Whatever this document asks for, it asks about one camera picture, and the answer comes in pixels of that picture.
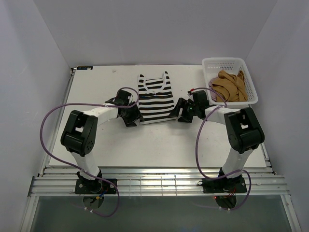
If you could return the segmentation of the black white striped tank top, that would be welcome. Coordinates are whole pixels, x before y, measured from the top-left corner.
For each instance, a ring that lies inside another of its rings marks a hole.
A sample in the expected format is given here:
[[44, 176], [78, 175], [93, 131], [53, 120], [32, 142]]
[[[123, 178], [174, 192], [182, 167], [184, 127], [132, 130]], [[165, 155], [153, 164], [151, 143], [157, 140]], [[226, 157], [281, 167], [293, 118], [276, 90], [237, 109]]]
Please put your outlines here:
[[140, 124], [152, 124], [174, 120], [170, 113], [175, 108], [172, 85], [167, 71], [162, 77], [147, 79], [143, 74], [138, 77]]

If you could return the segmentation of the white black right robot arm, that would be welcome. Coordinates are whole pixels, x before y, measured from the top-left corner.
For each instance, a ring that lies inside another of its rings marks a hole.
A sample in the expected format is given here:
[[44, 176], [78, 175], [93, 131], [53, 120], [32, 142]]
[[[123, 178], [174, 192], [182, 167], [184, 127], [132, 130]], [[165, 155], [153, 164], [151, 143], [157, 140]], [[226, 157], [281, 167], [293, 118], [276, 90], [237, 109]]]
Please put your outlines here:
[[264, 132], [252, 108], [231, 109], [225, 102], [222, 106], [211, 105], [207, 88], [198, 87], [188, 91], [192, 99], [179, 98], [169, 117], [179, 122], [191, 123], [197, 116], [203, 123], [216, 122], [226, 127], [230, 151], [218, 177], [203, 174], [201, 186], [204, 193], [247, 192], [242, 176], [250, 154], [265, 140]]

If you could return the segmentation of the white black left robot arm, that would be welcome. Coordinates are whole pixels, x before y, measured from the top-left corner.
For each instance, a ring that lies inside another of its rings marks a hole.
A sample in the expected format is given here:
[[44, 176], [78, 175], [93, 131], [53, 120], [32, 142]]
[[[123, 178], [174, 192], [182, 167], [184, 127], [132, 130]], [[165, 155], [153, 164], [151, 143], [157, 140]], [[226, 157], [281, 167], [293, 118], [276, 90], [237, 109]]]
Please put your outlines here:
[[102, 180], [97, 178], [102, 177], [101, 171], [92, 154], [97, 127], [119, 117], [126, 127], [135, 127], [136, 121], [142, 118], [137, 103], [132, 100], [132, 94], [123, 89], [118, 90], [116, 96], [103, 106], [84, 112], [71, 111], [61, 135], [61, 144], [81, 168], [77, 173], [79, 180], [92, 193], [102, 189]]

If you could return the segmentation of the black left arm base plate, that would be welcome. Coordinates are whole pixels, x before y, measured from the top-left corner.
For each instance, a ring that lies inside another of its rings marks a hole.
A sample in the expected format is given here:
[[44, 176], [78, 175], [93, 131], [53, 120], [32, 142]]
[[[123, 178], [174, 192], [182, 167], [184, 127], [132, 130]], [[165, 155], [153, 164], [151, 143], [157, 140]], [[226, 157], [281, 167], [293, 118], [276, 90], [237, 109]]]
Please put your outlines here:
[[117, 179], [107, 179], [109, 182], [101, 180], [81, 180], [78, 179], [75, 185], [75, 194], [116, 194], [115, 186]]

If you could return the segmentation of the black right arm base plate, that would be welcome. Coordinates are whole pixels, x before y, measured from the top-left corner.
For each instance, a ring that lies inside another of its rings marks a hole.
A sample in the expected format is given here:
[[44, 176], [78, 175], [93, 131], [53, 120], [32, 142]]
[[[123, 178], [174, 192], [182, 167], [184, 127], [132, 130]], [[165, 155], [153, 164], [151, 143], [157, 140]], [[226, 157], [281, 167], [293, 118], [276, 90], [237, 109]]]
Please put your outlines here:
[[204, 193], [246, 193], [247, 187], [243, 177], [223, 178], [217, 180], [202, 179]]

